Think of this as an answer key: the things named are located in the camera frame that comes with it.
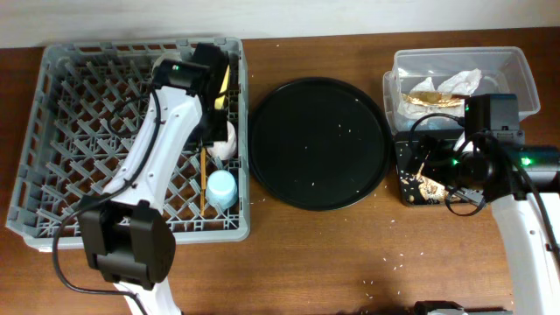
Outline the wooden chopstick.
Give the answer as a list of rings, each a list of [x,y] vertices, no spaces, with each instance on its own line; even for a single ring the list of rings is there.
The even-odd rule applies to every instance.
[[[207,151],[204,146],[200,151],[200,216],[204,218],[206,210],[206,189],[207,189]]]

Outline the pink cup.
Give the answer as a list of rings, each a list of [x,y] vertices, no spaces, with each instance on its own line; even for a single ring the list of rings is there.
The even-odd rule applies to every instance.
[[[229,160],[235,156],[237,151],[237,135],[235,126],[231,122],[227,122],[227,140],[215,142],[207,148],[207,152],[212,158],[218,158],[221,161]]]

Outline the yellow bowl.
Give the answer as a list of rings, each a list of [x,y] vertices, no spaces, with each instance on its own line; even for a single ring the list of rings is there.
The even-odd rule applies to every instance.
[[[216,99],[214,101],[214,108],[217,110],[222,110],[224,108],[226,93],[228,91],[229,79],[230,79],[230,66],[227,66],[222,84],[220,86],[220,91],[217,94]]]

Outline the blue cup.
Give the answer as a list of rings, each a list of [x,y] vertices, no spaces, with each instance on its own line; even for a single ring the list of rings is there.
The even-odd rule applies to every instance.
[[[226,210],[238,199],[235,177],[225,170],[214,171],[206,182],[206,201],[214,208]]]

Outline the gold coffee sachet wrapper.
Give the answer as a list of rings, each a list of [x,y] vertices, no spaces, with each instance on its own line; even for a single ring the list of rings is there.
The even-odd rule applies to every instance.
[[[422,107],[454,108],[464,103],[467,95],[447,94],[440,92],[410,92],[402,94],[402,99],[410,104]]]

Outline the white tissue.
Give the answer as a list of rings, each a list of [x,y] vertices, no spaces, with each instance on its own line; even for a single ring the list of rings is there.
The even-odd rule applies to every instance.
[[[397,107],[397,112],[410,120],[416,120],[422,116],[436,113],[451,116],[463,116],[465,101],[460,106],[454,108],[422,107],[407,103],[403,100],[402,94],[433,91],[455,95],[467,95],[470,97],[479,87],[481,79],[482,72],[478,68],[470,71],[461,71],[453,75],[451,78],[443,81],[437,87],[434,86],[432,78],[427,77],[420,83],[416,84],[408,93],[401,93],[401,100]]]

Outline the white round plate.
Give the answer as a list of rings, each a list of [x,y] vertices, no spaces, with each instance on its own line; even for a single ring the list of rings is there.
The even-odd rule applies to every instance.
[[[154,60],[152,64],[151,72],[154,73],[156,69],[161,65],[161,63],[166,60],[174,61],[174,62],[182,62],[179,53],[165,52]]]

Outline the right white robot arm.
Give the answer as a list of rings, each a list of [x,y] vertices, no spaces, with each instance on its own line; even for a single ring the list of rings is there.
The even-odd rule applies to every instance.
[[[515,313],[559,312],[559,150],[522,135],[476,132],[455,144],[423,136],[423,175],[490,207],[507,255]]]

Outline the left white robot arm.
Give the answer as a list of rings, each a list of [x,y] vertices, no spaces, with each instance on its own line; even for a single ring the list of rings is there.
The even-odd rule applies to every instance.
[[[89,267],[115,287],[89,290],[70,283],[54,253],[55,272],[67,288],[123,296],[134,314],[181,312],[168,280],[176,241],[163,203],[187,138],[226,93],[229,70],[226,61],[165,59],[156,67],[146,116],[122,168],[101,195],[83,197],[62,222],[78,221]]]

